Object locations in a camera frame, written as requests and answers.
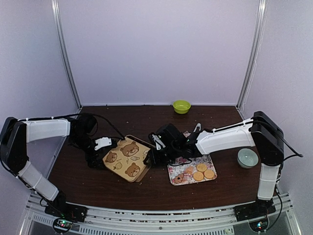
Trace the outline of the gold cookie tin box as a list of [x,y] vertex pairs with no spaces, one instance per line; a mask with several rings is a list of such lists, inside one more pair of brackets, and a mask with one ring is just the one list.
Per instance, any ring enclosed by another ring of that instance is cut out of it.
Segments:
[[141,181],[150,170],[151,167],[143,163],[148,150],[150,150],[149,147],[129,137],[126,137],[123,141],[120,148],[120,153],[123,157],[122,176],[124,176],[128,182],[133,183]]

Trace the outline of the silver tin lid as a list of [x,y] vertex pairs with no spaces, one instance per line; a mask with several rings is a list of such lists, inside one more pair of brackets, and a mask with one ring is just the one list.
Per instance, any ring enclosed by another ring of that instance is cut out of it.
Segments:
[[126,137],[117,143],[104,157],[104,166],[129,183],[140,182],[149,169],[144,164],[150,148]]

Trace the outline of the steel kitchen tongs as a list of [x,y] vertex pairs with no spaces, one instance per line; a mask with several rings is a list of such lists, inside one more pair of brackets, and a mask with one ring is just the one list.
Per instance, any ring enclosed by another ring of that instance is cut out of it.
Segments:
[[201,132],[201,124],[197,123],[195,128],[194,128],[193,133],[199,133],[199,132]]

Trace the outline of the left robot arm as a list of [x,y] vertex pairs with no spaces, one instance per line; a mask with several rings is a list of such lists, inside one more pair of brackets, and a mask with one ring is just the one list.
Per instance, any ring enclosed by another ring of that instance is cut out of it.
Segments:
[[65,203],[64,193],[38,170],[36,161],[43,157],[47,163],[51,162],[50,144],[69,139],[71,145],[85,153],[89,166],[99,167],[100,151],[112,146],[113,141],[111,137],[92,138],[96,126],[96,116],[88,113],[46,118],[7,117],[0,133],[0,162],[31,191],[51,203],[51,209],[59,217],[66,217],[70,206]]

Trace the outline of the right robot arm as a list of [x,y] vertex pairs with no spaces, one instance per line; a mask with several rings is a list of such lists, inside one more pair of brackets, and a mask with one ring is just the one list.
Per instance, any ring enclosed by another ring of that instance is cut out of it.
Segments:
[[192,159],[214,152],[239,147],[256,147],[261,160],[258,200],[251,204],[251,212],[261,216],[269,209],[279,167],[284,161],[284,133],[264,112],[257,111],[252,118],[221,128],[201,129],[188,136],[173,124],[166,124],[149,139],[154,148],[148,151],[144,164],[153,166],[174,163],[179,157]]

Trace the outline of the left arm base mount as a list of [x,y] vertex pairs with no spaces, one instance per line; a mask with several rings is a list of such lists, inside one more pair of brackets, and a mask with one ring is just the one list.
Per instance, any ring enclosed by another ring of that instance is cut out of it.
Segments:
[[61,212],[52,206],[46,206],[45,213],[56,217],[52,222],[53,230],[58,234],[69,232],[77,222],[85,222],[88,208],[73,204],[66,204],[65,211]]

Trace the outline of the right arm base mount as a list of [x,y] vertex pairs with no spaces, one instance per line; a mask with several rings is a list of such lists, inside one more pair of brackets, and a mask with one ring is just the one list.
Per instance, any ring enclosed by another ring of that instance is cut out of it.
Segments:
[[238,222],[247,221],[252,231],[262,233],[269,227],[268,216],[276,212],[276,208],[273,205],[250,203],[236,206],[234,212]]

